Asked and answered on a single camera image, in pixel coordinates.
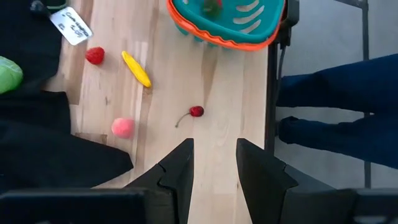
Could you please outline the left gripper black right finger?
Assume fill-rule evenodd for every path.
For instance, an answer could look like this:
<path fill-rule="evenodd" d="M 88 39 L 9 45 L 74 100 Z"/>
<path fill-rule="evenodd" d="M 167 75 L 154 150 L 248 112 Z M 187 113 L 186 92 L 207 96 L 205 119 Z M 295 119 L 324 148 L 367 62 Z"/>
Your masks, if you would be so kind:
<path fill-rule="evenodd" d="M 335 189 L 244 138 L 238 174 L 253 224 L 353 224 L 356 193 Z"/>

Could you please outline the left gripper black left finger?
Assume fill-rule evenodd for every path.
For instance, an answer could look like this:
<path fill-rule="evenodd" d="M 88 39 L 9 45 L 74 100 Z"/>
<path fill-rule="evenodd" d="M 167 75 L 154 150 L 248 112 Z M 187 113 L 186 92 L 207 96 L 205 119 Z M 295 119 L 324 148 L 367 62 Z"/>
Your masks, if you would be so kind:
<path fill-rule="evenodd" d="M 187 224 L 194 177 L 194 140 L 187 138 L 126 186 L 139 194 L 132 224 Z"/>

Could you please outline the red toy cherry with stem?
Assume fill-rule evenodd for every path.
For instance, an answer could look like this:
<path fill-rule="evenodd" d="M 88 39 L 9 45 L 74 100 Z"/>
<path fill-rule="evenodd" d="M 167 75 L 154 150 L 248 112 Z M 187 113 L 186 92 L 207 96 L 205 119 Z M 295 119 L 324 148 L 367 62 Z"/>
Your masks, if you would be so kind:
<path fill-rule="evenodd" d="M 177 128 L 184 117 L 190 115 L 192 117 L 201 117 L 204 115 L 204 108 L 202 106 L 192 106 L 187 113 L 185 113 L 183 116 L 181 116 L 178 121 L 175 124 L 175 127 Z"/>

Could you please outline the pink toy peach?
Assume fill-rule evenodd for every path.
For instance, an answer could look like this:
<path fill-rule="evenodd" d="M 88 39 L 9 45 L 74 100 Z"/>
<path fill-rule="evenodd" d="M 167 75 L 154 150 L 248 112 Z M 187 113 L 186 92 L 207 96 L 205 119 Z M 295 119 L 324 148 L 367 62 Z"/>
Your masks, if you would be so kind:
<path fill-rule="evenodd" d="M 118 138 L 129 139 L 134 132 L 134 120 L 116 118 L 111 125 L 111 131 Z"/>

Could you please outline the small red toy berry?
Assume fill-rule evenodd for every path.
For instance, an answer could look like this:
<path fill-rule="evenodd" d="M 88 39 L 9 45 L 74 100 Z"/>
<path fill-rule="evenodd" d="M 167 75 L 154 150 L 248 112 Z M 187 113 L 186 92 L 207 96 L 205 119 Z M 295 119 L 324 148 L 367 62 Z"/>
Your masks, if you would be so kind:
<path fill-rule="evenodd" d="M 86 51 L 85 58 L 93 65 L 100 65 L 104 60 L 104 54 L 102 47 L 93 47 Z"/>

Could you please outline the teal basket with orange rim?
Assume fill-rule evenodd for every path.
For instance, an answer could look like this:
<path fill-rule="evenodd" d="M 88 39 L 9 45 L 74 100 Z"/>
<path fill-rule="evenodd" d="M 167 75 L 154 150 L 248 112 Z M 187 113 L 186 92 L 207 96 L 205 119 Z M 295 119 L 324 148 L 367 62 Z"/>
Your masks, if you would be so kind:
<path fill-rule="evenodd" d="M 227 49 L 261 50 L 276 38 L 285 0 L 222 0 L 216 17 L 201 11 L 203 0 L 166 0 L 167 10 L 177 28 Z"/>

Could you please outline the round green toy cabbage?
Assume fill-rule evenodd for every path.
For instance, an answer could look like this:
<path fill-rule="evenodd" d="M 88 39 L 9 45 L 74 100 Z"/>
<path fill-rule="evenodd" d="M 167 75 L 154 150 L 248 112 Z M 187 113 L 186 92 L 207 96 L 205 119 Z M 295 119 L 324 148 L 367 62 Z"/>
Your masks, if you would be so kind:
<path fill-rule="evenodd" d="M 15 90 L 23 77 L 23 71 L 17 63 L 0 56 L 0 94 Z"/>

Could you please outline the person's leg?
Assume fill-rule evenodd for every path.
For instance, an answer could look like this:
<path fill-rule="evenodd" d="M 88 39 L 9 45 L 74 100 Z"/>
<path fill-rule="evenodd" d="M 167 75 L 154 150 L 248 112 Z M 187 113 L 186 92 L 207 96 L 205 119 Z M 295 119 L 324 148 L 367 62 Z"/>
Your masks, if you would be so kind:
<path fill-rule="evenodd" d="M 286 76 L 277 106 L 398 113 L 398 54 Z"/>
<path fill-rule="evenodd" d="M 398 115 L 374 114 L 327 124 L 290 116 L 279 121 L 278 137 L 298 144 L 398 169 Z"/>

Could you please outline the yellow toy banana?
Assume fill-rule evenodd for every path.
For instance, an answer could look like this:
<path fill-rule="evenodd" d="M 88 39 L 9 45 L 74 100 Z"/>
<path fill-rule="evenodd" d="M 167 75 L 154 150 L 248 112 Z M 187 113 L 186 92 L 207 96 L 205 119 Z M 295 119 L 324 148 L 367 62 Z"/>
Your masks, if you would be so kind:
<path fill-rule="evenodd" d="M 126 51 L 121 52 L 122 58 L 130 71 L 133 73 L 135 78 L 146 88 L 150 88 L 152 83 L 149 79 L 148 74 L 146 74 L 145 70 L 141 67 L 141 65 L 134 60 L 134 58 L 128 54 Z"/>

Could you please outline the black cloth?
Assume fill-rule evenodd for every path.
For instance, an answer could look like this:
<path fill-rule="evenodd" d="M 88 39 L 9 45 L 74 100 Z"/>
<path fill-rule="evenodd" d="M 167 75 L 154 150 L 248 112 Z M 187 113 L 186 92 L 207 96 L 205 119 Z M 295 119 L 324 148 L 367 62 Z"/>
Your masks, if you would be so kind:
<path fill-rule="evenodd" d="M 23 81 L 0 94 L 0 194 L 14 189 L 94 187 L 133 168 L 128 153 L 71 133 L 63 91 L 43 90 L 56 75 L 61 33 L 33 0 L 0 0 L 0 56 L 21 67 Z M 41 0 L 57 9 L 65 0 Z"/>

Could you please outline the white handwritten paper tag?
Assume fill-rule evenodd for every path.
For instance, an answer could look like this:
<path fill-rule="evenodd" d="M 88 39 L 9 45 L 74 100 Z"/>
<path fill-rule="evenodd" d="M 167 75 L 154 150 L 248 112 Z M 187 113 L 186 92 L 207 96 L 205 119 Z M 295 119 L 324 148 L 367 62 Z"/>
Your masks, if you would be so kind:
<path fill-rule="evenodd" d="M 50 16 L 50 21 L 71 45 L 88 40 L 93 32 L 72 7 L 66 7 Z"/>

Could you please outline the dark round tag fastener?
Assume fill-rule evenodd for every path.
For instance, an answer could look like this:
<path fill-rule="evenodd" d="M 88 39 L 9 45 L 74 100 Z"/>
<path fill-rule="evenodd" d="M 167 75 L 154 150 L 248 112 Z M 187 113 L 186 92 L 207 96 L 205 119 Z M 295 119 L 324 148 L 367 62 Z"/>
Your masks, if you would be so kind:
<path fill-rule="evenodd" d="M 34 16 L 48 17 L 51 15 L 47 6 L 41 0 L 33 0 L 29 10 Z"/>

